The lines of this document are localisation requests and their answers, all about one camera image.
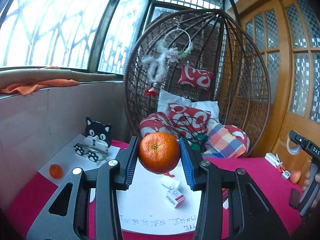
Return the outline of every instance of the human hand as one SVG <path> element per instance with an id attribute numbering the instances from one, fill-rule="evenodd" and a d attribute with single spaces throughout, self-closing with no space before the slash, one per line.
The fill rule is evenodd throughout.
<path id="1" fill-rule="evenodd" d="M 308 171 L 306 174 L 306 180 L 304 181 L 304 186 L 302 187 L 302 191 L 305 191 L 308 185 L 310 184 L 309 179 L 310 179 L 310 171 Z M 320 184 L 320 174 L 316 175 L 316 182 Z M 320 201 L 320 191 L 318 192 L 314 202 L 312 203 L 311 208 L 314 208 L 319 201 Z"/>

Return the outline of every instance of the hanging egg chair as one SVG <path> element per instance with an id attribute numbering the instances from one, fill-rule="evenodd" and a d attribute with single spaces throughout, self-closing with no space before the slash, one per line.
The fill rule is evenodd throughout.
<path id="1" fill-rule="evenodd" d="M 164 49 L 175 49 L 181 57 L 176 61 L 165 57 L 153 69 L 156 77 L 163 68 L 161 79 L 154 82 L 150 77 L 152 62 L 146 58 L 159 61 Z M 210 86 L 181 84 L 185 65 L 212 73 Z M 128 122 L 140 138 L 139 124 L 157 112 L 160 90 L 192 102 L 217 101 L 219 122 L 240 128 L 250 138 L 246 156 L 260 141 L 268 121 L 270 84 L 264 61 L 250 37 L 221 9 L 190 9 L 160 17 L 134 46 L 124 84 Z M 146 95 L 150 88 L 154 96 Z"/>

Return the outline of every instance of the orange cloth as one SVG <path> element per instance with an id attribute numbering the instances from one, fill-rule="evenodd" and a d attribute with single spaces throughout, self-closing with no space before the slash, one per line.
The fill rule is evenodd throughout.
<path id="1" fill-rule="evenodd" d="M 49 66 L 44 67 L 49 69 L 60 69 L 59 67 Z M 52 79 L 52 80 L 45 80 L 37 82 L 34 85 L 27 85 L 23 83 L 15 83 L 12 84 L 5 89 L 0 89 L 1 93 L 7 93 L 12 94 L 14 92 L 18 92 L 21 95 L 27 95 L 30 94 L 36 90 L 39 90 L 41 88 L 47 88 L 47 87 L 70 87 L 70 86 L 77 86 L 80 85 L 80 82 L 75 81 L 73 79 Z"/>

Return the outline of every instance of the red table cloth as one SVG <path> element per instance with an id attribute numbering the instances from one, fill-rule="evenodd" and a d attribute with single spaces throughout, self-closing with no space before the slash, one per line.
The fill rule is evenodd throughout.
<path id="1" fill-rule="evenodd" d="M 116 140 L 112 141 L 112 145 L 121 149 L 128 147 L 127 143 Z M 299 212 L 289 206 L 289 199 L 291 189 L 300 190 L 300 188 L 283 179 L 277 169 L 264 158 L 207 158 L 207 160 L 225 170 L 234 171 L 237 168 L 244 168 L 273 205 L 288 232 L 291 234 L 299 226 Z M 54 183 L 37 173 L 12 201 L 5 214 L 22 237 L 26 237 L 33 221 L 56 189 L 57 186 Z M 95 238 L 94 202 L 90 204 L 89 210 L 89 237 Z M 123 237 L 124 240 L 192 240 L 193 232 L 182 235 L 159 236 L 123 231 Z M 228 237 L 228 210 L 223 208 L 222 238 L 225 237 Z"/>

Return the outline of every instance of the small orange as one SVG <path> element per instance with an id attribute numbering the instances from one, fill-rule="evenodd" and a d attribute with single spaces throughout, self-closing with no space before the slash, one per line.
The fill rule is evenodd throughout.
<path id="1" fill-rule="evenodd" d="M 156 174 L 172 171 L 179 159 L 179 143 L 170 134 L 150 133 L 140 143 L 139 161 L 148 171 Z"/>
<path id="2" fill-rule="evenodd" d="M 49 173 L 54 179 L 60 179 L 63 176 L 62 168 L 58 164 L 50 165 Z"/>

